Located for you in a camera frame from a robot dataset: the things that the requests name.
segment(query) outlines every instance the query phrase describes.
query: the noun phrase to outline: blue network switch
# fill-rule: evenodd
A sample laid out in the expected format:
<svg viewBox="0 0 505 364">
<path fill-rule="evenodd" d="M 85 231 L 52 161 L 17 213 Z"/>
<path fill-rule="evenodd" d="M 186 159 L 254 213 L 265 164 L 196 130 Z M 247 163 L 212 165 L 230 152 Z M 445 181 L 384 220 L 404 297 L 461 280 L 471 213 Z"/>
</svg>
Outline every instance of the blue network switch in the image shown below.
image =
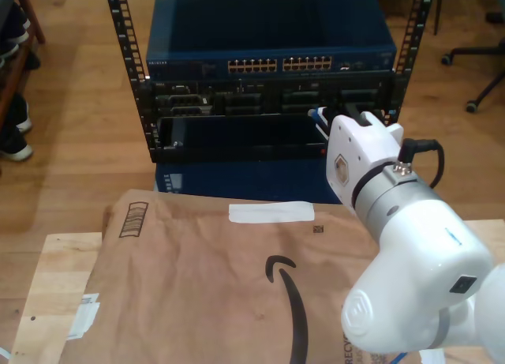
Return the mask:
<svg viewBox="0 0 505 364">
<path fill-rule="evenodd" d="M 396 46 L 377 0 L 156 0 L 153 81 L 323 77 L 391 71 Z"/>
</svg>

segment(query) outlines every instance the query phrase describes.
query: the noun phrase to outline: barcode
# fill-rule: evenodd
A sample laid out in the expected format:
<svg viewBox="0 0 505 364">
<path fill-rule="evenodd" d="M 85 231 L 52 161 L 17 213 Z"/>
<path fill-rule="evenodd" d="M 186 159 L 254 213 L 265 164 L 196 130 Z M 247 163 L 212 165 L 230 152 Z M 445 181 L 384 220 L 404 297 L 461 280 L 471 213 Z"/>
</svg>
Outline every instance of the barcode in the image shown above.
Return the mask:
<svg viewBox="0 0 505 364">
<path fill-rule="evenodd" d="M 145 214 L 148 212 L 148 206 L 149 204 L 147 202 L 133 202 L 129 204 L 128 214 L 126 215 L 119 238 L 125 238 L 127 236 L 138 238 L 140 236 Z"/>
</svg>

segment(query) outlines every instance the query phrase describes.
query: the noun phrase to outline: brown paper mailer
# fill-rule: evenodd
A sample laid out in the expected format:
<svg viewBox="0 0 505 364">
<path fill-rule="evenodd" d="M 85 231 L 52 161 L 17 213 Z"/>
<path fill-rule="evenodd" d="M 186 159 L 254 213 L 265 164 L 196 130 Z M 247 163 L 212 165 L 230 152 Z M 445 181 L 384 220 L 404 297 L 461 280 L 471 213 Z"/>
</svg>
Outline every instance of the brown paper mailer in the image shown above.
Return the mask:
<svg viewBox="0 0 505 364">
<path fill-rule="evenodd" d="M 244 202 L 126 193 L 86 288 L 99 312 L 60 362 L 391 362 L 342 333 L 343 301 L 377 254 L 356 219 L 315 205 L 312 222 L 231 223 L 230 203 Z"/>
</svg>

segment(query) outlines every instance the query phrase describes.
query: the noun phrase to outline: black cable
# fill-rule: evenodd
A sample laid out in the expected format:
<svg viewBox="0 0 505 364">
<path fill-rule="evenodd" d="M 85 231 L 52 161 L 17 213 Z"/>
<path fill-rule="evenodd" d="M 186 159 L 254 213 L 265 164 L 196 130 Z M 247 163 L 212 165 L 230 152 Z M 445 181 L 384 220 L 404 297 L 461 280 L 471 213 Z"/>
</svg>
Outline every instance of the black cable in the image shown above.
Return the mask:
<svg viewBox="0 0 505 364">
<path fill-rule="evenodd" d="M 434 188 L 440 182 L 443 176 L 443 170 L 445 168 L 445 154 L 443 152 L 442 145 L 436 141 L 432 140 L 415 140 L 406 138 L 402 142 L 402 147 L 400 148 L 400 153 L 398 154 L 398 161 L 400 163 L 411 164 L 413 157 L 420 152 L 437 151 L 439 157 L 439 166 L 436 170 L 435 178 L 429 185 L 430 188 Z"/>
<path fill-rule="evenodd" d="M 438 141 L 435 141 L 435 142 L 436 142 L 436 152 L 438 153 L 438 156 L 439 156 L 439 166 L 436 169 L 435 178 L 433 179 L 432 183 L 429 184 L 429 187 L 432 189 L 435 186 L 437 186 L 438 183 L 440 182 L 440 180 L 442 179 L 443 170 L 445 168 L 445 153 L 443 152 L 443 147 Z"/>
</svg>

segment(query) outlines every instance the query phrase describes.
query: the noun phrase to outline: office chair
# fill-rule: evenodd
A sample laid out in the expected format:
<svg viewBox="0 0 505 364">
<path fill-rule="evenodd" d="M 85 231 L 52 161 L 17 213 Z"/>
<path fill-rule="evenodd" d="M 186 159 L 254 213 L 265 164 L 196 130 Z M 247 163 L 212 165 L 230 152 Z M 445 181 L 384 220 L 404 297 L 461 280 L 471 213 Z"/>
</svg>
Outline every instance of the office chair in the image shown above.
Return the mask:
<svg viewBox="0 0 505 364">
<path fill-rule="evenodd" d="M 505 0 L 499 0 L 500 6 L 502 10 L 505 10 Z M 503 18 L 505 17 L 505 13 L 486 13 L 486 21 L 488 23 L 503 23 Z M 498 46 L 494 47 L 459 47 L 455 48 L 449 54 L 445 54 L 442 57 L 442 64 L 446 66 L 451 66 L 454 61 L 454 57 L 457 54 L 493 54 L 493 55 L 505 55 L 505 38 L 501 39 L 498 43 Z M 476 99 L 472 99 L 466 103 L 466 111 L 469 113 L 475 113 L 479 104 L 482 100 L 490 93 L 491 90 L 494 89 L 495 86 L 502 79 L 505 78 L 505 69 L 502 70 L 498 76 L 496 76 L 493 81 L 489 83 L 489 85 L 482 91 L 481 94 Z"/>
</svg>

